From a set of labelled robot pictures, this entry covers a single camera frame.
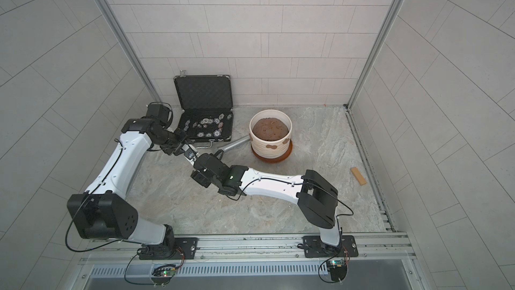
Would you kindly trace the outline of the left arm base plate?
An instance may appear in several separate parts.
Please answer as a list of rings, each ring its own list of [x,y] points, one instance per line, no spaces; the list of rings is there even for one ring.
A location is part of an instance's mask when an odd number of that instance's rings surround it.
[[[179,237],[173,244],[144,245],[137,251],[140,260],[191,260],[197,251],[198,238]]]

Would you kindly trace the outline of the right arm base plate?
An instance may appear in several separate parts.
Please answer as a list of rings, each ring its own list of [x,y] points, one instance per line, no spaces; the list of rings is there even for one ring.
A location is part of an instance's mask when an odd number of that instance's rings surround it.
[[[322,243],[320,236],[303,236],[297,247],[304,251],[306,258],[329,258],[331,256],[350,258],[358,257],[359,252],[354,236],[341,235],[340,244],[336,247]]]

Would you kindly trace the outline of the white ceramic pot with soil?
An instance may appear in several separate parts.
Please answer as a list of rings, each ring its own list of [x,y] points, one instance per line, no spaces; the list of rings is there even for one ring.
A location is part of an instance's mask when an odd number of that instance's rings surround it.
[[[263,110],[249,123],[253,154],[266,163],[284,161],[293,149],[292,121],[279,110]]]

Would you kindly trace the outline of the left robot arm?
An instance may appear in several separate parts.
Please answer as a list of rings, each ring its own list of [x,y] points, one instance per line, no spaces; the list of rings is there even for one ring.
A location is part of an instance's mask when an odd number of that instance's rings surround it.
[[[183,132],[171,132],[173,112],[168,103],[152,102],[142,118],[129,119],[116,139],[117,146],[101,173],[81,194],[67,202],[71,227],[82,239],[123,240],[159,251],[174,251],[169,225],[139,217],[126,196],[146,153],[163,151],[180,155],[186,142]]]

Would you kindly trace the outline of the black poker chip case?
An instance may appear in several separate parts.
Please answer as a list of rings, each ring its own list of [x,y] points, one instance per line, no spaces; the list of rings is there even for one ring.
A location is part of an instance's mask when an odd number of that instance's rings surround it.
[[[228,142],[233,129],[229,75],[176,76],[182,114],[178,128],[193,143]]]

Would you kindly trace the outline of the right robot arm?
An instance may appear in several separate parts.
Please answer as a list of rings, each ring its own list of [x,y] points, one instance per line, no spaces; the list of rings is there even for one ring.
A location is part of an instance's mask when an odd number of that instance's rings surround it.
[[[191,177],[205,188],[214,185],[218,193],[238,201],[242,196],[267,196],[284,200],[300,208],[309,223],[319,228],[321,242],[340,245],[336,207],[338,190],[313,170],[298,176],[280,176],[259,172],[242,165],[225,165],[217,154],[186,151],[193,165]]]

